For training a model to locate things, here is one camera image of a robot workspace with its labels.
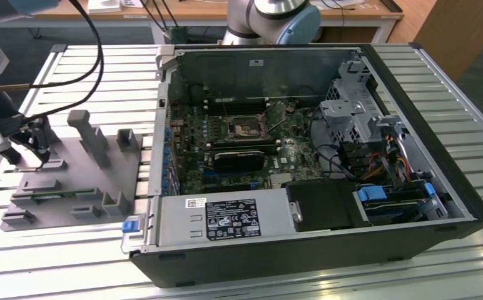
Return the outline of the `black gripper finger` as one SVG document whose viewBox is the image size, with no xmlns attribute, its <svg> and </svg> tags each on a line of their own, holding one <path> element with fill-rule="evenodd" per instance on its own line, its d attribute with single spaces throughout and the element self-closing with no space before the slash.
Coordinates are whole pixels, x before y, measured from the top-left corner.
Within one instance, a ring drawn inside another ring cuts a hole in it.
<svg viewBox="0 0 483 300">
<path fill-rule="evenodd" d="M 15 134 L 9 137 L 10 147 L 0 152 L 0 156 L 11 165 L 27 165 L 30 153 L 30 135 Z"/>
<path fill-rule="evenodd" d="M 29 123 L 30 150 L 41 160 L 42 164 L 50 159 L 50 144 L 53 142 L 53 130 L 47 118 L 38 118 Z"/>
</svg>

